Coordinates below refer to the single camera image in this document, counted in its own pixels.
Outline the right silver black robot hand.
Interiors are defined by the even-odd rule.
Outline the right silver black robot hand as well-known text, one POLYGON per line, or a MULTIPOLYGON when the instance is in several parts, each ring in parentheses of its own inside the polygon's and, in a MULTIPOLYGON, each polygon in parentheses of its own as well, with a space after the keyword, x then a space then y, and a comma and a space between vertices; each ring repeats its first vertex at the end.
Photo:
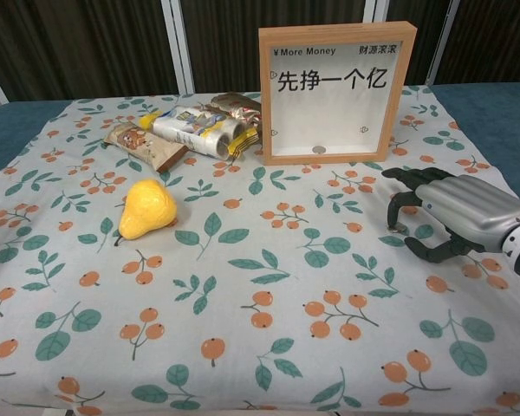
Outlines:
POLYGON ((435 167, 390 168, 382 172, 408 190, 395 194, 387 208, 387 225, 394 229, 404 206, 418 206, 437 219, 450 239, 434 248, 418 237, 405 244, 429 263, 464 256, 471 251, 501 253, 520 276, 520 199, 469 175, 455 176, 435 167))

